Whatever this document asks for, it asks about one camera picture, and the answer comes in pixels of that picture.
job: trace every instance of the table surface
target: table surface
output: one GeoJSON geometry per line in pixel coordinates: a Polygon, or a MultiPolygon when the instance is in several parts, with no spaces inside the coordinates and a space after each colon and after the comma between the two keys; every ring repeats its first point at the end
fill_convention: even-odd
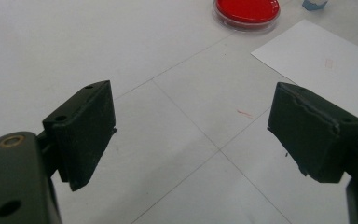
{"type": "Polygon", "coordinates": [[[85,188],[52,177],[63,223],[348,223],[349,177],[303,176],[266,129],[290,81],[252,51],[304,19],[358,46],[358,0],[301,4],[241,33],[213,0],[0,1],[0,136],[109,79],[118,133],[85,188]]]}

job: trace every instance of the paper sheet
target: paper sheet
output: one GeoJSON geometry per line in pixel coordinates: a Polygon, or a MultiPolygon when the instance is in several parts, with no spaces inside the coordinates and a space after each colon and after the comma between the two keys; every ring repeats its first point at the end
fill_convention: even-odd
{"type": "Polygon", "coordinates": [[[358,117],[358,47],[351,42],[301,21],[252,54],[358,117]]]}

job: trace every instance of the hole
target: hole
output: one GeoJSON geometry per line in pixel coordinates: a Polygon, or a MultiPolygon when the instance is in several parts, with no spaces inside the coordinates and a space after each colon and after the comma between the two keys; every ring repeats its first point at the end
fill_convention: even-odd
{"type": "Polygon", "coordinates": [[[66,120],[66,116],[64,116],[64,115],[58,116],[58,117],[55,118],[55,120],[57,120],[57,121],[64,121],[64,120],[66,120]]]}
{"type": "Polygon", "coordinates": [[[12,135],[0,142],[0,147],[15,147],[25,139],[23,135],[12,135]]]}
{"type": "Polygon", "coordinates": [[[351,123],[351,119],[342,119],[345,123],[351,123]]]}
{"type": "Polygon", "coordinates": [[[10,201],[0,207],[0,217],[8,217],[15,213],[21,207],[21,202],[18,200],[10,201]]]}

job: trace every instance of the white paper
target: white paper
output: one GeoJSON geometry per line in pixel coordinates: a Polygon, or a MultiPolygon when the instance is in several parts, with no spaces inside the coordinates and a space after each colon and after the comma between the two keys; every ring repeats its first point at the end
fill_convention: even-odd
{"type": "Polygon", "coordinates": [[[351,42],[301,21],[252,54],[358,117],[358,47],[351,42]]]}

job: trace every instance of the petri dish lid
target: petri dish lid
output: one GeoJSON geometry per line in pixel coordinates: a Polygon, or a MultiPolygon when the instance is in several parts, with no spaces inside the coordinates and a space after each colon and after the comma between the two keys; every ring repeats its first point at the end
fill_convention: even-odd
{"type": "Polygon", "coordinates": [[[215,17],[237,30],[264,30],[280,13],[277,0],[215,0],[215,17]]]}

